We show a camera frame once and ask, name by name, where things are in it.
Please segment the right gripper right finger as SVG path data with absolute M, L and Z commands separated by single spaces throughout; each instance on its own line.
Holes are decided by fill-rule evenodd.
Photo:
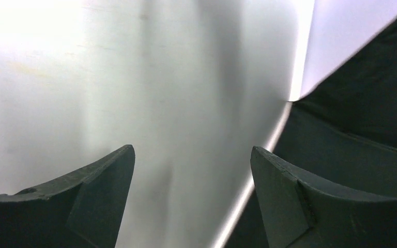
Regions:
M 270 247 L 397 247 L 397 197 L 332 182 L 262 147 L 250 163 Z

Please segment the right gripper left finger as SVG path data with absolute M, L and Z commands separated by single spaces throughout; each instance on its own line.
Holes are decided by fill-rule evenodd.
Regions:
M 0 194 L 0 247 L 114 247 L 134 171 L 124 145 L 15 195 Z

